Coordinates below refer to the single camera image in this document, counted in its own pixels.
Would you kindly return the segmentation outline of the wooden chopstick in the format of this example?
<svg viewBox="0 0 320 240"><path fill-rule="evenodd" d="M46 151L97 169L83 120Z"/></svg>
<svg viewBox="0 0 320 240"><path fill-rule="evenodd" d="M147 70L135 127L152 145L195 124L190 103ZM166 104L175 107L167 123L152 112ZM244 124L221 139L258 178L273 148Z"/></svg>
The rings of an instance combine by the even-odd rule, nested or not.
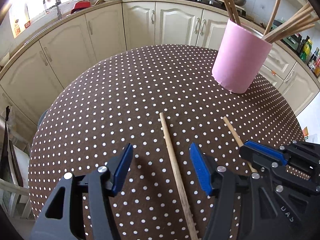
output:
<svg viewBox="0 0 320 240"><path fill-rule="evenodd" d="M223 117L223 120L225 122L225 124L227 125L229 131L231 132L234 140L236 141L236 143L238 144L239 147L242 147L244 145L244 143L242 142L242 140L240 139L239 135L237 134L237 132L235 131L234 127L232 126L232 124L229 122L229 120L227 119L226 116ZM247 161L248 166L251 170L252 173L257 173L258 171L252 167L252 164Z"/></svg>
<svg viewBox="0 0 320 240"><path fill-rule="evenodd" d="M165 143L166 143L166 147L167 147L167 151L168 151L170 164L171 164L172 172L174 175L178 195L179 195L179 198L181 201L185 221L186 221L186 224L187 224L187 227L189 230L190 239L198 239L196 228L195 228L195 223L193 221L193 215L190 210L188 197L187 197L187 194L186 194L186 191L184 188L182 176L180 173L180 169L178 166L176 154L175 154L174 147L173 147L173 144L172 144L172 141L170 138L170 133L169 133L169 129L168 129L168 126L167 126L167 123L165 120L164 113L161 112L159 114L159 117L160 117L161 125L163 128L164 139L165 139Z"/></svg>
<svg viewBox="0 0 320 240"><path fill-rule="evenodd" d="M235 8L235 3L234 3L234 0L223 0L224 1L224 4L225 4L225 7L227 9L227 12L229 14L229 19L236 23L237 25L241 25L241 22L240 22L240 18L239 18L239 15L238 15L238 12Z"/></svg>
<svg viewBox="0 0 320 240"><path fill-rule="evenodd" d="M275 19L276 14L277 14L280 2L281 2L281 0L276 0L276 2L274 4L272 14L271 14L270 19L268 21L267 27L264 31L264 36L266 36L270 32L270 29L272 27L273 21Z"/></svg>

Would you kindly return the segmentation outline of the pink cylindrical utensil cup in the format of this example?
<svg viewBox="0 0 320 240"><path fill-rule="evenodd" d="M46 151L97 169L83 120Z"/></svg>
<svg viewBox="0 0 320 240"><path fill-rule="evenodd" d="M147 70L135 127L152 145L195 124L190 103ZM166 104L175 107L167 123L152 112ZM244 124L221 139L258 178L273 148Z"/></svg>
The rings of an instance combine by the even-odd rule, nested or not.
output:
<svg viewBox="0 0 320 240"><path fill-rule="evenodd" d="M228 20L212 76L223 88L244 93L258 74L272 49L272 44Z"/></svg>

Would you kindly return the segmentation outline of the green oil bottle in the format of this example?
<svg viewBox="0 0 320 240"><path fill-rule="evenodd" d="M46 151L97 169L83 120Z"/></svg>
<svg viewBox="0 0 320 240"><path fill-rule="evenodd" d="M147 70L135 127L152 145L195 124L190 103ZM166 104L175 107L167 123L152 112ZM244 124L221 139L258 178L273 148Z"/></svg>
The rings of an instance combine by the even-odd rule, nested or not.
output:
<svg viewBox="0 0 320 240"><path fill-rule="evenodd" d="M308 39L303 46L302 51L300 52L299 58L303 61L306 62L306 59L308 57L308 55L310 54L312 50L312 41L310 39Z"/></svg>

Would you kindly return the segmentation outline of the green electric cooker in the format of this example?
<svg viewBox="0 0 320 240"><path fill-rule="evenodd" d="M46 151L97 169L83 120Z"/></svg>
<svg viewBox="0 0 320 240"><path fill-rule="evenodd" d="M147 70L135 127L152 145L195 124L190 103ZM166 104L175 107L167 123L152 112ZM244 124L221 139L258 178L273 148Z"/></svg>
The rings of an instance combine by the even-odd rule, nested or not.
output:
<svg viewBox="0 0 320 240"><path fill-rule="evenodd" d="M282 23L283 21L274 20L271 27L271 31L273 29L276 29ZM295 52L297 51L301 41L302 41L302 36L300 34L293 34L291 36L281 39L281 42L286 44L292 51L295 51Z"/></svg>

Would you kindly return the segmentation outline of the brown polka dot tablecloth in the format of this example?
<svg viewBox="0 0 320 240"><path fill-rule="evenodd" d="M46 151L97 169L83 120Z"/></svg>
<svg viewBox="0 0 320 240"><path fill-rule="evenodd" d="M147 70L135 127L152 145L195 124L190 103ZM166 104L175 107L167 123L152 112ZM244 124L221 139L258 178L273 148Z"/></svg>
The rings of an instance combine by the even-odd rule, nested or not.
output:
<svg viewBox="0 0 320 240"><path fill-rule="evenodd" d="M223 119L242 141L278 147L302 140L298 120L283 96L257 75L244 94L212 77L217 51L195 46L149 46L98 62L55 99L31 146L30 201L39 217L67 172L79 176L133 146L122 191L111 198L122 239L188 239L160 114L164 114L197 235L203 237L214 199L201 190L189 145L232 172L247 163Z"/></svg>

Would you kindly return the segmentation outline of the cream lower cabinets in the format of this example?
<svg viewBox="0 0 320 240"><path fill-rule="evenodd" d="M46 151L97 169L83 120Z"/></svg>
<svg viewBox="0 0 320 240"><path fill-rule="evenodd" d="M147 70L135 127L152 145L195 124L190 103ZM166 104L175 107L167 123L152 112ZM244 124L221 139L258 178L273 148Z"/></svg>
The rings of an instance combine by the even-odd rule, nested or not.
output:
<svg viewBox="0 0 320 240"><path fill-rule="evenodd" d="M160 44L219 49L228 17L191 2L114 1L54 23L34 36L1 70L1 113L31 141L42 113L76 77L119 53Z"/></svg>

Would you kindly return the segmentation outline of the orange bottle on windowsill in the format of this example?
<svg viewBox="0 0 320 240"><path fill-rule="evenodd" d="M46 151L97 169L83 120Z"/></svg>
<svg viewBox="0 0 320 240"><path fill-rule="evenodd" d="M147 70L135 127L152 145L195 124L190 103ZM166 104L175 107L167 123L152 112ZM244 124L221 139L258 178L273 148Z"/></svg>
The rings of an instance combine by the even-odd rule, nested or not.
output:
<svg viewBox="0 0 320 240"><path fill-rule="evenodd" d="M18 19L15 20L14 32L15 32L16 36L20 35L20 33L21 33L21 29L20 29L20 26L19 26L19 23L18 23Z"/></svg>

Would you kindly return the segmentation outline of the red dish in sink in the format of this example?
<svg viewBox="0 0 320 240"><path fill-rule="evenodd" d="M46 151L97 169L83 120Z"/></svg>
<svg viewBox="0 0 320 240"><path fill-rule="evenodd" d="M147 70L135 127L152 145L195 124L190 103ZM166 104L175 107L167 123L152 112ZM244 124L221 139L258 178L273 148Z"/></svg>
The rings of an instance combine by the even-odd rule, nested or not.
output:
<svg viewBox="0 0 320 240"><path fill-rule="evenodd" d="M74 4L73 9L71 10L70 14L73 14L77 11L87 9L91 6L90 1L78 1Z"/></svg>

